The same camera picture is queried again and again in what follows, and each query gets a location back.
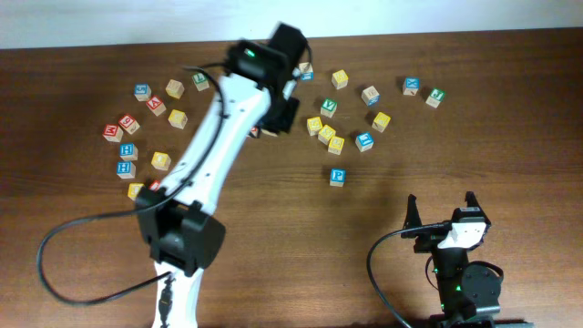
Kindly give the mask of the blue P block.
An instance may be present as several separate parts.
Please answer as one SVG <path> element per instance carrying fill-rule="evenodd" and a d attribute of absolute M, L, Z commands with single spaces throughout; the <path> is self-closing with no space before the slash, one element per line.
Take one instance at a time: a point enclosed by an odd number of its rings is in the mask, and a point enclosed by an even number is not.
<path fill-rule="evenodd" d="M 330 175 L 330 185 L 334 187 L 342 187 L 346 179 L 346 170 L 333 168 Z"/>

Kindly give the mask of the yellow block cluster lower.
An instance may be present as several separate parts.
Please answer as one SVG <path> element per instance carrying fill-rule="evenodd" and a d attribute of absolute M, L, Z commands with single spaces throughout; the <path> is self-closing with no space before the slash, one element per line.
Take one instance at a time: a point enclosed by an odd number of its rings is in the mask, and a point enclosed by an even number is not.
<path fill-rule="evenodd" d="M 328 151 L 335 155 L 340 155 L 343 150 L 344 138 L 334 136 L 328 144 Z"/>

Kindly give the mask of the blue H block upper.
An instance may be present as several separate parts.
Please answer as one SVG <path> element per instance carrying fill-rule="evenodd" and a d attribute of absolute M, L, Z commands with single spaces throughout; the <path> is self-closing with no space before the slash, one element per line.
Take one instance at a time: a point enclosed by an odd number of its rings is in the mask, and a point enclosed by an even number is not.
<path fill-rule="evenodd" d="M 121 144 L 119 147 L 119 156 L 124 161 L 137 160 L 138 149 L 133 143 Z"/>

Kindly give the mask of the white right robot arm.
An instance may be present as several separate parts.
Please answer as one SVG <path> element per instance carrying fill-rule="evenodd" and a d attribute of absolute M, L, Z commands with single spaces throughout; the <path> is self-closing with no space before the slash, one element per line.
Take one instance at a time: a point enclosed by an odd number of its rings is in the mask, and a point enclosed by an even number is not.
<path fill-rule="evenodd" d="M 496 321 L 501 312 L 498 298 L 504 280 L 503 270 L 486 261 L 469 261 L 468 253 L 484 242 L 491 221 L 476 195 L 465 194 L 466 205 L 453 211 L 450 220 L 432 227 L 421 221 L 416 196 L 407 200 L 403 234 L 414 239 L 414 252 L 429 253 L 434 265 L 436 289 L 442 312 L 432 315 L 428 325 L 436 328 L 533 327 L 524 320 Z"/>

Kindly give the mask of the plain wooden block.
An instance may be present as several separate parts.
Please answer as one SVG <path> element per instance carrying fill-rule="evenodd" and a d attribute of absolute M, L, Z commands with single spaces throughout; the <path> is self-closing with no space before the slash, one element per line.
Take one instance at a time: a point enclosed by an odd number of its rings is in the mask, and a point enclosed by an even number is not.
<path fill-rule="evenodd" d="M 185 91 L 185 88 L 180 81 L 171 79 L 166 85 L 165 90 L 170 97 L 180 99 Z"/>

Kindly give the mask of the red 6 block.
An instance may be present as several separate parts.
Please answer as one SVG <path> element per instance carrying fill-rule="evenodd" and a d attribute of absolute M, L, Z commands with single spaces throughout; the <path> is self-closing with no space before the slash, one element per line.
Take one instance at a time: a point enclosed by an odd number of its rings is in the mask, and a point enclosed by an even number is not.
<path fill-rule="evenodd" d="M 125 114 L 118 124 L 130 135 L 133 135 L 139 128 L 139 123 L 129 114 Z"/>

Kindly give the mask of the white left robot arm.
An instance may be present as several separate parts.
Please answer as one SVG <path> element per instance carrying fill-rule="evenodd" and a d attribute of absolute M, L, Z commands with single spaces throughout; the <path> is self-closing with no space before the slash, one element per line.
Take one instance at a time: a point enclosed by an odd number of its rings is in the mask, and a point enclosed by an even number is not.
<path fill-rule="evenodd" d="M 226 235 L 213 216 L 224 181 L 253 128 L 289 132 L 300 104 L 293 97 L 307 38 L 279 24 L 265 44 L 231 46 L 225 73 L 213 80 L 210 108 L 182 158 L 157 190 L 136 198 L 138 225 L 159 275 L 154 324 L 194 327 L 202 274 Z"/>

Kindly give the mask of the green V block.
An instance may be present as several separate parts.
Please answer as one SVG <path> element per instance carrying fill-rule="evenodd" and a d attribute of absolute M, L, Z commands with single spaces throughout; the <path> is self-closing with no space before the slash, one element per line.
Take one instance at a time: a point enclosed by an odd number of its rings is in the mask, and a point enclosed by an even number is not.
<path fill-rule="evenodd" d="M 326 98 L 321 105 L 321 114 L 327 118 L 332 118 L 337 108 L 338 103 L 335 100 Z"/>

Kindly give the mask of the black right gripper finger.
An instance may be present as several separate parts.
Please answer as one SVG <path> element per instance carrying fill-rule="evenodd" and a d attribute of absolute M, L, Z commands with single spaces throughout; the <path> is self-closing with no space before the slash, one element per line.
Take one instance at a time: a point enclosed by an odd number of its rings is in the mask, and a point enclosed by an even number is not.
<path fill-rule="evenodd" d="M 413 231 L 413 228 L 420 228 L 422 225 L 423 223 L 416 205 L 416 196 L 410 194 L 407 198 L 407 208 L 403 226 L 403 229 L 406 230 L 406 232 L 403 233 L 403 237 L 415 238 L 416 232 Z"/>
<path fill-rule="evenodd" d="M 473 191 L 467 191 L 465 193 L 465 202 L 466 206 L 463 208 L 463 212 L 478 213 L 483 211 Z"/>

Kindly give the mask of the yellow O block lower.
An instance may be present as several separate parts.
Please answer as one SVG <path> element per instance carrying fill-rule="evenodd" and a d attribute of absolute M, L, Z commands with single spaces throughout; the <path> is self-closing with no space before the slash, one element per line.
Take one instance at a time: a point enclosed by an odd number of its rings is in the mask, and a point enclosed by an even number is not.
<path fill-rule="evenodd" d="M 136 200 L 138 194 L 140 193 L 141 189 L 144 187 L 143 183 L 130 183 L 128 185 L 128 192 L 127 196 L 131 200 Z"/>

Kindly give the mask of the yellow O block upper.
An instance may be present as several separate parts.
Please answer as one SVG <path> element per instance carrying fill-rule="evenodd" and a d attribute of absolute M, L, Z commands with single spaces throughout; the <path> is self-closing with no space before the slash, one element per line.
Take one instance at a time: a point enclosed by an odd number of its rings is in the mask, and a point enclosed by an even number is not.
<path fill-rule="evenodd" d="M 156 151 L 150 161 L 151 165 L 158 170 L 168 170 L 171 165 L 169 154 Z"/>

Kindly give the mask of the yellow G block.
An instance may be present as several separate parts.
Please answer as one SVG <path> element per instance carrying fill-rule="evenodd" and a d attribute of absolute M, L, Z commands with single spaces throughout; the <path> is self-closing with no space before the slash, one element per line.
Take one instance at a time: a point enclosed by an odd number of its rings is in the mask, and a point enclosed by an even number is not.
<path fill-rule="evenodd" d="M 169 124 L 174 128 L 184 129 L 188 122 L 188 117 L 183 111 L 173 109 L 169 115 Z"/>

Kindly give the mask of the green J block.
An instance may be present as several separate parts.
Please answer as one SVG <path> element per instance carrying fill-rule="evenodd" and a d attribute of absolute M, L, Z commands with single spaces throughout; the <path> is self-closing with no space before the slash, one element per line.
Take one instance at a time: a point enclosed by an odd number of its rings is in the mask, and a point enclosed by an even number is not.
<path fill-rule="evenodd" d="M 425 103 L 432 108 L 438 108 L 439 105 L 444 101 L 446 93 L 444 90 L 439 88 L 433 88 L 429 93 Z"/>

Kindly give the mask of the blue I block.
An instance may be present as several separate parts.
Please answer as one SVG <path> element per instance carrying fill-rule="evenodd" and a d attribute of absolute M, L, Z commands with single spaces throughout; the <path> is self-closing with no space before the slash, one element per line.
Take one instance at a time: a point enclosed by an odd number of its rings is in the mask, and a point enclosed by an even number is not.
<path fill-rule="evenodd" d="M 364 132 L 356 136 L 355 144 L 360 152 L 364 152 L 373 147 L 374 140 L 369 132 Z"/>

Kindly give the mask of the blue S block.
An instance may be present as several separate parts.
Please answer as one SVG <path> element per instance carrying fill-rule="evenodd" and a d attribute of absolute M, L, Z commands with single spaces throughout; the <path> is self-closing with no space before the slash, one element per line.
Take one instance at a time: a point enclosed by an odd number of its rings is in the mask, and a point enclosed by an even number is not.
<path fill-rule="evenodd" d="M 134 86 L 134 96 L 140 102 L 145 102 L 151 98 L 151 88 L 148 84 L 136 84 Z"/>

